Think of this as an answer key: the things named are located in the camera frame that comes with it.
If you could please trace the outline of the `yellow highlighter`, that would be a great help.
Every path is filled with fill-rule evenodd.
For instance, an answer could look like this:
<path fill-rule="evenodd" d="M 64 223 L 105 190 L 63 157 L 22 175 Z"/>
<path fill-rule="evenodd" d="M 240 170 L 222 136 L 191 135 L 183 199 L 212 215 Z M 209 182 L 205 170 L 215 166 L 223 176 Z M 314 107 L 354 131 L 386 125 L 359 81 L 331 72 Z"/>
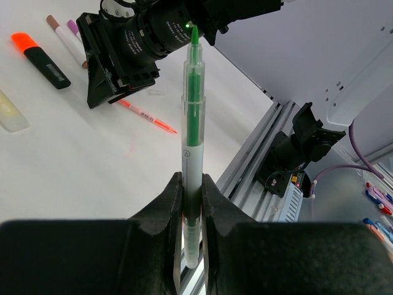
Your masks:
<path fill-rule="evenodd" d="M 27 129 L 29 123 L 19 109 L 1 91 L 1 126 L 10 133 Z"/>

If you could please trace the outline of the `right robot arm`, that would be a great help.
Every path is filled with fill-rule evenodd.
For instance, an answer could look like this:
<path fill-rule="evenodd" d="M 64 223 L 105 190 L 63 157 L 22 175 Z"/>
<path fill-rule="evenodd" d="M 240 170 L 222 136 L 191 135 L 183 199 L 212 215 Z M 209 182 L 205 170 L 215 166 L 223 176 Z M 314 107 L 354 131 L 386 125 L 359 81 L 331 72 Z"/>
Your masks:
<path fill-rule="evenodd" d="M 330 128 L 392 90 L 391 1 L 101 1 L 76 21 L 95 108 L 153 86 L 193 27 L 277 100 Z"/>

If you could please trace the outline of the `orange thin pen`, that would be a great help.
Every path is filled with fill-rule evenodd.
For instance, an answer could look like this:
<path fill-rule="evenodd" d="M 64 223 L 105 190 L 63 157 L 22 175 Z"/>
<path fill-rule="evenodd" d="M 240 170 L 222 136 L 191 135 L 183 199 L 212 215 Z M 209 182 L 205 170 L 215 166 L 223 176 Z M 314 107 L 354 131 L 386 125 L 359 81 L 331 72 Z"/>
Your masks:
<path fill-rule="evenodd" d="M 118 101 L 118 103 L 121 104 L 122 106 L 126 107 L 127 109 L 133 111 L 137 115 L 143 117 L 144 119 L 148 120 L 149 122 L 153 123 L 154 125 L 166 130 L 167 132 L 177 134 L 177 131 L 173 127 L 164 123 L 160 119 L 158 119 L 154 116 L 151 116 L 150 114 L 146 113 L 141 108 L 138 108 L 135 105 L 131 104 L 127 100 L 121 99 Z"/>

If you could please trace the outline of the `brown capped white pen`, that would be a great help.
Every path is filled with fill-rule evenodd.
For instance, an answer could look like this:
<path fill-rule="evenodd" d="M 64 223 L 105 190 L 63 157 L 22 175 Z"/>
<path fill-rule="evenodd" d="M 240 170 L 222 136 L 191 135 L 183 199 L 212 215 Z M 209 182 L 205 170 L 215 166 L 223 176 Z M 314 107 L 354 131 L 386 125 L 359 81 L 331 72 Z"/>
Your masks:
<path fill-rule="evenodd" d="M 78 64 L 83 69 L 88 69 L 88 63 L 85 54 L 78 48 L 76 43 L 67 36 L 60 24 L 55 20 L 55 18 L 52 15 L 48 15 L 46 17 L 46 21 L 54 30 L 55 34 L 61 39 L 62 43 L 69 50 L 69 52 L 78 62 Z"/>

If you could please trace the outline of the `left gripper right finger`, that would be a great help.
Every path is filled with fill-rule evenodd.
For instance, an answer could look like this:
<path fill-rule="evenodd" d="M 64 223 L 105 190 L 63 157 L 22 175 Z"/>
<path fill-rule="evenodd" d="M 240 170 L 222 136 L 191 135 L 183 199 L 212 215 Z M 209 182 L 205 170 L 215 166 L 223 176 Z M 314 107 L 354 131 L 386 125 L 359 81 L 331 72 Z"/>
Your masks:
<path fill-rule="evenodd" d="M 202 182 L 207 294 L 391 294 L 392 262 L 364 225 L 257 222 Z"/>

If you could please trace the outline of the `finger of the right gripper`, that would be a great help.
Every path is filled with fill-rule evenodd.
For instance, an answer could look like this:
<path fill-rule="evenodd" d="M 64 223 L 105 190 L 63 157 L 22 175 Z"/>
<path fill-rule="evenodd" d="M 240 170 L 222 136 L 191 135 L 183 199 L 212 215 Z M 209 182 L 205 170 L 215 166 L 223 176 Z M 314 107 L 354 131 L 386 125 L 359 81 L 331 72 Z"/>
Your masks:
<path fill-rule="evenodd" d="M 125 74 L 118 56 L 87 55 L 89 108 L 114 103 L 131 94 L 130 86 L 122 81 Z"/>

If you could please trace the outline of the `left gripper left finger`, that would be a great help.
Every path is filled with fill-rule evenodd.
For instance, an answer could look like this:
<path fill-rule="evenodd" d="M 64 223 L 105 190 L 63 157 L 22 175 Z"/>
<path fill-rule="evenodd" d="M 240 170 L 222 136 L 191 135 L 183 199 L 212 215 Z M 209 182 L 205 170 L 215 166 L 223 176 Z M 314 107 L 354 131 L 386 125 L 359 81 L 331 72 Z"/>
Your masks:
<path fill-rule="evenodd" d="M 177 294 L 181 174 L 128 219 L 1 224 L 2 294 Z"/>

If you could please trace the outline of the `purple white pen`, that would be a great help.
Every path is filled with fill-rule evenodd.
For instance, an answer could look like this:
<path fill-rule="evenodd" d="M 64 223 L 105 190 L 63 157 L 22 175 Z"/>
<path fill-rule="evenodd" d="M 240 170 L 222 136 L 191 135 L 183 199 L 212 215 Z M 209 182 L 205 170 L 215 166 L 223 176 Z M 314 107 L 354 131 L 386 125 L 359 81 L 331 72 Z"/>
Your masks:
<path fill-rule="evenodd" d="M 76 36 L 76 38 L 78 38 L 78 40 L 82 42 L 82 37 L 80 35 L 80 31 L 76 22 L 74 20 L 69 20 L 67 22 L 67 26 L 72 31 L 72 33 Z"/>

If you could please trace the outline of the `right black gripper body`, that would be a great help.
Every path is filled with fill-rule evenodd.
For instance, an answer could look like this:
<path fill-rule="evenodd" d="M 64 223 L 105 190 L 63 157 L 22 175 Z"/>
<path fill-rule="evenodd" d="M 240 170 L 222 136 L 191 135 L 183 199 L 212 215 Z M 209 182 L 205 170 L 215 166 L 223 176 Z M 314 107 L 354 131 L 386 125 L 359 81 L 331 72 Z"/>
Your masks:
<path fill-rule="evenodd" d="M 128 60 L 116 42 L 115 26 L 100 14 L 84 12 L 77 26 L 88 64 L 88 98 L 125 98 L 155 84 L 155 63 L 143 68 Z"/>

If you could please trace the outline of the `green white pen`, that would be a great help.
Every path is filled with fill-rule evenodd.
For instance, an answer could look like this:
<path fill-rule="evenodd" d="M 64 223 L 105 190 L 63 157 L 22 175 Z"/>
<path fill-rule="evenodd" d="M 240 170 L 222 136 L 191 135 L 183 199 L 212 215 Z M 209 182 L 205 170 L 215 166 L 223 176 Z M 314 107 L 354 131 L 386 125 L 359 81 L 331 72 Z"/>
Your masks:
<path fill-rule="evenodd" d="M 191 43 L 184 62 L 182 94 L 182 216 L 184 259 L 194 269 L 200 255 L 201 185 L 203 176 L 205 63 L 197 26 L 192 28 Z"/>

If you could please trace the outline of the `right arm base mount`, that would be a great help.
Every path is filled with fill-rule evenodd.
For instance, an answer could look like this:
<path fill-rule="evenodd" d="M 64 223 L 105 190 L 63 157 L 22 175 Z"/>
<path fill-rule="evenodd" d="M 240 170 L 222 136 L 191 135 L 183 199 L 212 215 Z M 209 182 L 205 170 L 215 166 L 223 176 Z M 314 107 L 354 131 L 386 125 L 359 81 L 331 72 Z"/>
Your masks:
<path fill-rule="evenodd" d="M 292 175 L 304 172 L 311 162 L 318 162 L 346 132 L 323 128 L 315 119 L 312 102 L 305 103 L 292 119 L 293 134 L 276 134 L 254 179 L 271 194 L 283 197 Z"/>

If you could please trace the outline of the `black orange highlighter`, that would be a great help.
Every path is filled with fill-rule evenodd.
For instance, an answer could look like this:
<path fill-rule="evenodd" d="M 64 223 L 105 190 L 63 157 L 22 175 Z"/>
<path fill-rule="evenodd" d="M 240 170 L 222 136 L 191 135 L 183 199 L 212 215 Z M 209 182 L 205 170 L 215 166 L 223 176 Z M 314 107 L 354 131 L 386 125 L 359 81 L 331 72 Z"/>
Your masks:
<path fill-rule="evenodd" d="M 16 48 L 56 89 L 66 89 L 71 85 L 62 70 L 29 34 L 14 33 L 10 38 Z"/>

